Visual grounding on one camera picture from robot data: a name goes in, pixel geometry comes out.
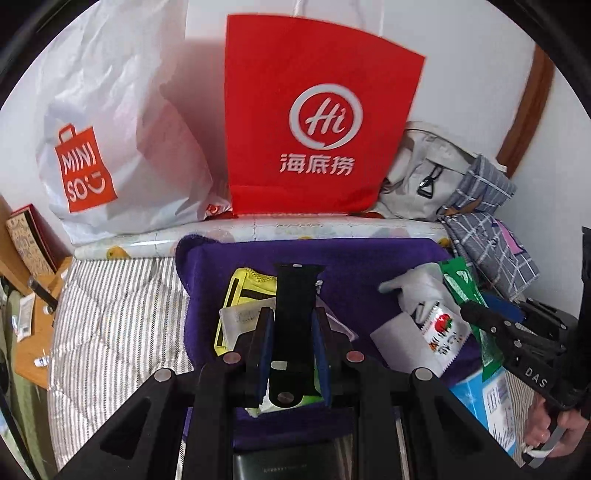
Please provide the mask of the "fruit print small packet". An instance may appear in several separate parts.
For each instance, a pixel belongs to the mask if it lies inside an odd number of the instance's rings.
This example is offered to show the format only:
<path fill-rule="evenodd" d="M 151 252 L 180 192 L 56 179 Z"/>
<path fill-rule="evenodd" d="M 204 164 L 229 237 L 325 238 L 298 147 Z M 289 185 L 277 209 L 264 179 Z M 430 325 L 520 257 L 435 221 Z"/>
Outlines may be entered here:
<path fill-rule="evenodd" d="M 440 302 L 427 309 L 420 330 L 442 372 L 458 357 L 471 334 L 469 324 Z"/>

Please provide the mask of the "green wet wipes pack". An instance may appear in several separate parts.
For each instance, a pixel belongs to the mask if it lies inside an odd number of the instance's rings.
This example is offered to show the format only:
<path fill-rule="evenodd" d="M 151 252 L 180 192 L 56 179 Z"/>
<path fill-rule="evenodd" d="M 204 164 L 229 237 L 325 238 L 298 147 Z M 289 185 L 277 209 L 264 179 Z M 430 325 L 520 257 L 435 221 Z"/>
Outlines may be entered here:
<path fill-rule="evenodd" d="M 439 263 L 443 281 L 455 302 L 460 306 L 462 318 L 471 329 L 481 348 L 483 380 L 489 380 L 503 364 L 503 354 L 497 346 L 493 334 L 484 330 L 481 315 L 488 308 L 471 269 L 462 257 L 454 257 Z"/>

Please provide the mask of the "white cloth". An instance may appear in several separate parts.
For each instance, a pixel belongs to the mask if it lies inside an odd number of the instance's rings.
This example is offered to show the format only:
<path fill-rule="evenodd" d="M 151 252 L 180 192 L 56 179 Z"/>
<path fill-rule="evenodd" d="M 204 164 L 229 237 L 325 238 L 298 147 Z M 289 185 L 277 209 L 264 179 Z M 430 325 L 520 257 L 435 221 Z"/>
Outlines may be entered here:
<path fill-rule="evenodd" d="M 456 303 L 443 282 L 443 273 L 438 263 L 425 263 L 410 269 L 404 274 L 381 283 L 378 291 L 382 294 L 398 291 L 401 310 L 409 314 L 422 326 L 432 308 L 439 304 L 459 315 L 460 306 Z"/>

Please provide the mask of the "light green wipes pack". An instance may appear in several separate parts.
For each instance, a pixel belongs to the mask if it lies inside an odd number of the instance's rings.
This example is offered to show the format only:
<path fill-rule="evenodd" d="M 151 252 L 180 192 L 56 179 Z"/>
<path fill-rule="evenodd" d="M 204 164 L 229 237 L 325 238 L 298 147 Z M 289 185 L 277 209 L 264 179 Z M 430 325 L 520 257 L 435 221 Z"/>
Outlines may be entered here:
<path fill-rule="evenodd" d="M 301 397 L 300 402 L 287 402 L 276 405 L 270 400 L 270 384 L 266 384 L 266 395 L 263 397 L 263 403 L 256 408 L 245 408 L 247 414 L 252 418 L 257 418 L 263 414 L 276 413 L 280 410 L 301 408 L 304 406 L 310 406 L 312 404 L 318 404 L 324 402 L 324 398 L 320 394 L 320 379 L 318 378 L 318 367 L 315 367 L 314 371 L 314 382 L 315 382 L 315 395 L 304 395 Z"/>

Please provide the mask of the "blue tissue pack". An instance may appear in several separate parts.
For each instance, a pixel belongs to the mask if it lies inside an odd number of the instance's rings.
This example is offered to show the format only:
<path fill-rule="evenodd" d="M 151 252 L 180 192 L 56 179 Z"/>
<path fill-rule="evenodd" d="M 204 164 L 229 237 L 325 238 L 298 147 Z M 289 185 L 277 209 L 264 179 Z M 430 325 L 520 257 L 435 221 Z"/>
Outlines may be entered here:
<path fill-rule="evenodd" d="M 487 380 L 483 379 L 483 372 L 479 370 L 453 386 L 451 391 L 512 455 L 517 437 L 506 370 L 501 367 Z"/>

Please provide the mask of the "dark green tea box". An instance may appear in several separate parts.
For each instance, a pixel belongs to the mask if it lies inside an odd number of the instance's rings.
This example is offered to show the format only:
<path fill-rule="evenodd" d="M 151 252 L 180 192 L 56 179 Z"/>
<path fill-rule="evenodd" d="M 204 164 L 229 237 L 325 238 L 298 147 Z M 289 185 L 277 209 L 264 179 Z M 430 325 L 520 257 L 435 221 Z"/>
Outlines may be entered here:
<path fill-rule="evenodd" d="M 233 478 L 351 479 L 353 436 L 233 455 Z"/>

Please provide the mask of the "yellow pouch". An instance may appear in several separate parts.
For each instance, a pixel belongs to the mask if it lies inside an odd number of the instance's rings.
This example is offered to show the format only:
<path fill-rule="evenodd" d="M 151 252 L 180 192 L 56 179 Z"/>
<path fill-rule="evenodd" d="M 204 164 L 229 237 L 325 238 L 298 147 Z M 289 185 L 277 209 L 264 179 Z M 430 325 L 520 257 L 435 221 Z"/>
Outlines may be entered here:
<path fill-rule="evenodd" d="M 222 355 L 235 347 L 236 340 L 256 329 L 259 310 L 276 296 L 276 277 L 242 267 L 232 274 L 219 311 L 214 351 Z"/>

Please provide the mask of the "purple towel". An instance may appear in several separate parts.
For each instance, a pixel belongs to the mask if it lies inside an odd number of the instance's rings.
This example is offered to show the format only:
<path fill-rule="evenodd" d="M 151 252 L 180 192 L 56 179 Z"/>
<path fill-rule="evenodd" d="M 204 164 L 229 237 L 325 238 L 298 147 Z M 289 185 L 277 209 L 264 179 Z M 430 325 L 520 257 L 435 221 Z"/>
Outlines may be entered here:
<path fill-rule="evenodd" d="M 419 265 L 450 259 L 450 254 L 430 239 L 322 239 L 223 244 L 198 235 L 179 241 L 175 253 L 177 275 L 189 295 L 184 346 L 194 369 L 211 362 L 219 311 L 232 274 L 249 267 L 273 275 L 276 265 L 321 265 L 320 297 L 335 317 L 357 335 L 356 349 L 381 357 L 370 334 L 401 307 L 393 295 L 379 293 L 380 283 Z M 312 442 L 345 436 L 352 419 L 344 410 L 321 403 L 280 409 L 253 418 L 235 411 L 235 449 L 272 448 L 294 442 Z"/>

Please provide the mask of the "striped quilted mattress cover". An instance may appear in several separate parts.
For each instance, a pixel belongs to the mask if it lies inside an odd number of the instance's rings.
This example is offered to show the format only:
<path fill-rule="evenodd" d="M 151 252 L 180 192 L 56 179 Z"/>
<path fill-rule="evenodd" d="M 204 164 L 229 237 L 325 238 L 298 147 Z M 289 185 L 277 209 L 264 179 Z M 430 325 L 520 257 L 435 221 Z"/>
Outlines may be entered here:
<path fill-rule="evenodd" d="M 54 322 L 48 418 L 64 467 L 160 368 L 200 369 L 228 350 L 219 312 L 228 292 L 276 293 L 273 267 L 206 264 L 188 280 L 173 258 L 81 260 L 68 269 Z"/>

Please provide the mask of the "rolled cartoon print mat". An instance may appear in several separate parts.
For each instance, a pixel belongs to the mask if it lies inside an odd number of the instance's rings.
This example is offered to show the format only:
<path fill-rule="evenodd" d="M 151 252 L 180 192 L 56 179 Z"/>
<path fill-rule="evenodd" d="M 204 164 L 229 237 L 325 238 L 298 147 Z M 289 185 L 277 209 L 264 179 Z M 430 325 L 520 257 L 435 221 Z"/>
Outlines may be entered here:
<path fill-rule="evenodd" d="M 190 223 L 143 234 L 119 235 L 74 250 L 79 260 L 172 257 L 179 240 L 198 235 L 221 243 L 297 239 L 427 238 L 451 240 L 439 222 L 344 216 L 244 217 Z"/>

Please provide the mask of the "beige canvas bag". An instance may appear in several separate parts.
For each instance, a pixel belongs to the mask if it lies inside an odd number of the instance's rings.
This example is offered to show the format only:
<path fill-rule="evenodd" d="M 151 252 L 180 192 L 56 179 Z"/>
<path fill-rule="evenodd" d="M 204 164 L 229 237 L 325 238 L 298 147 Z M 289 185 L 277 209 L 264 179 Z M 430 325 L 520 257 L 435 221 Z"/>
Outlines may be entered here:
<path fill-rule="evenodd" d="M 370 211 L 384 218 L 436 220 L 477 157 L 460 137 L 428 122 L 409 122 Z"/>

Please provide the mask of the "white cream tube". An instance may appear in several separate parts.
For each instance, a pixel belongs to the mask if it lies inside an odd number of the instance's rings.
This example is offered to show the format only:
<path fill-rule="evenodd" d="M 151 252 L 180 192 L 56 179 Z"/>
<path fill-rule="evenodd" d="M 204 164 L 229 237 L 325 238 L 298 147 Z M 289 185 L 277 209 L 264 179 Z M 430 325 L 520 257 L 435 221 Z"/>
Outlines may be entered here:
<path fill-rule="evenodd" d="M 17 321 L 17 341 L 20 342 L 32 335 L 34 317 L 35 294 L 31 293 L 19 300 L 19 313 Z"/>

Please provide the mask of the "patterned brown book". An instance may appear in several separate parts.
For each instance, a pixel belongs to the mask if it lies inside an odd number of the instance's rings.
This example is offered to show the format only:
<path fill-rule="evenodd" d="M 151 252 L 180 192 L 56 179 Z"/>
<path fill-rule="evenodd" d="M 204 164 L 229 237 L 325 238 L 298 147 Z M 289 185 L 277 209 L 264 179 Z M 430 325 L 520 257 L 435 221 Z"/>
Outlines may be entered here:
<path fill-rule="evenodd" d="M 32 204 L 13 211 L 5 221 L 9 237 L 32 276 L 56 273 L 63 257 L 46 238 L 46 229 Z"/>

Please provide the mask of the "red paper shopping bag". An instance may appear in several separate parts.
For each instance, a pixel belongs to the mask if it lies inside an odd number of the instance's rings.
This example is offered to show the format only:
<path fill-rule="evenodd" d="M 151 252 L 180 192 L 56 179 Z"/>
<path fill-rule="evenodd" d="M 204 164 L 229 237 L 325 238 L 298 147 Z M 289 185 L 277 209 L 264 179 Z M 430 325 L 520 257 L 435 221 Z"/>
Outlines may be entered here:
<path fill-rule="evenodd" d="M 359 29 L 235 14 L 224 107 L 233 212 L 349 214 L 372 206 L 397 153 L 422 55 Z"/>

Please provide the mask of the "brown wooden door frame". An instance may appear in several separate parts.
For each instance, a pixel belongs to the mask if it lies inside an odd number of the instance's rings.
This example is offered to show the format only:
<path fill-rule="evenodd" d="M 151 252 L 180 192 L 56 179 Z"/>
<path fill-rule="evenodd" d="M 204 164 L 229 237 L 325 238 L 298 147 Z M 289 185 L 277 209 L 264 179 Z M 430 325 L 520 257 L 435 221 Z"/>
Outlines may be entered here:
<path fill-rule="evenodd" d="M 504 142 L 497 154 L 511 178 L 517 171 L 536 134 L 554 80 L 555 65 L 544 50 L 536 45 L 529 76 L 521 100 Z"/>

